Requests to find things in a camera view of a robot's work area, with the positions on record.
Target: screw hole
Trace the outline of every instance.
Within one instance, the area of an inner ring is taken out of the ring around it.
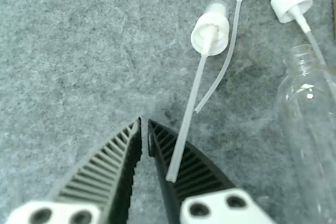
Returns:
[[[231,196],[227,199],[227,203],[230,207],[233,208],[241,208],[246,207],[246,203],[242,198],[239,198],[237,196]]]
[[[80,211],[71,217],[70,224],[89,224],[91,223],[92,215],[88,211]]]
[[[42,208],[37,210],[31,216],[29,223],[30,224],[44,224],[47,223],[51,216],[51,210],[49,208]]]
[[[193,216],[206,216],[210,213],[209,209],[206,205],[201,203],[194,203],[190,207],[190,213]]]

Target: gray carpet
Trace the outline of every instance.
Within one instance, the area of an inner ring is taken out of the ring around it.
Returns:
[[[199,61],[190,44],[211,0],[0,0],[0,220],[40,199],[87,150],[142,116],[178,131]],[[232,25],[235,0],[224,0]],[[336,64],[331,0],[306,14]],[[228,73],[195,115],[190,141],[283,219],[286,145],[274,120],[283,55],[306,43],[269,0],[244,0]],[[205,94],[226,52],[207,61]],[[154,161],[136,169],[129,223],[167,223]]]

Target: plastic tube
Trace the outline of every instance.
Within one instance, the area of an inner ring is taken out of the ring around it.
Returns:
[[[177,136],[173,156],[171,158],[171,162],[169,164],[169,168],[168,168],[167,175],[166,175],[166,180],[173,182],[173,183],[176,182],[178,171],[180,170],[182,155],[183,155],[185,143],[187,140],[187,135],[188,135],[189,128],[190,128],[190,123],[191,123],[191,119],[193,115],[193,110],[195,107],[198,89],[200,87],[199,84],[201,83],[205,61],[209,55],[209,51],[211,49],[211,46],[215,38],[217,38],[217,33],[218,33],[218,30],[216,26],[210,25],[208,27],[206,42],[203,48],[203,52],[201,53],[201,59],[199,61],[200,63],[198,64],[198,69],[196,72],[194,84],[193,84],[193,87],[189,95],[187,108],[185,109],[185,112],[184,112],[180,132],[178,133],[178,136]]]
[[[229,46],[229,50],[226,56],[226,59],[224,61],[223,67],[220,70],[215,82],[212,84],[208,92],[205,94],[205,96],[202,98],[200,103],[195,108],[196,113],[200,112],[200,110],[203,108],[205,103],[209,100],[210,96],[215,92],[216,88],[218,87],[220,81],[225,75],[225,72],[230,64],[233,51],[235,49],[236,39],[237,39],[237,31],[238,31],[238,21],[239,21],[239,13],[240,13],[240,7],[242,5],[241,1],[237,1],[236,4],[236,10],[235,10],[235,17],[234,17],[234,23],[233,23],[233,30],[232,30],[232,38]]]

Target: clear plastic bottle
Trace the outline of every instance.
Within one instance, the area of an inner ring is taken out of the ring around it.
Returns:
[[[334,76],[310,45],[294,47],[284,63],[277,105],[296,185],[285,195],[286,223],[336,223],[336,87],[326,80]]]

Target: bottle neck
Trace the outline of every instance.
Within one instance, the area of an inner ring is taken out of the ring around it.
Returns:
[[[287,74],[291,76],[304,76],[317,70],[319,61],[310,45],[301,45],[291,49],[283,61],[287,67]]]

